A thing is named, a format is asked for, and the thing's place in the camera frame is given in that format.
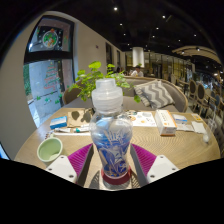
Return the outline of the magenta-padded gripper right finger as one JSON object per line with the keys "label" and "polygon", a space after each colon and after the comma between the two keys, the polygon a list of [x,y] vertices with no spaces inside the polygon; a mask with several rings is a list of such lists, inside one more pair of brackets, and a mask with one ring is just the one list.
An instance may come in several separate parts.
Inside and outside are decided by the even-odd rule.
{"label": "magenta-padded gripper right finger", "polygon": [[178,171],[178,168],[165,155],[156,156],[138,145],[130,146],[130,154],[141,186]]}

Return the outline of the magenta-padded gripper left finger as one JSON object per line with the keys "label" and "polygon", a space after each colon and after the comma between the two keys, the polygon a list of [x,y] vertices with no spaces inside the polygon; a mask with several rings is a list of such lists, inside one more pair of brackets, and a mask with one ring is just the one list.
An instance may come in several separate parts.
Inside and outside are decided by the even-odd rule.
{"label": "magenta-padded gripper left finger", "polygon": [[83,186],[93,154],[93,144],[86,145],[69,156],[60,155],[46,170],[67,181]]}

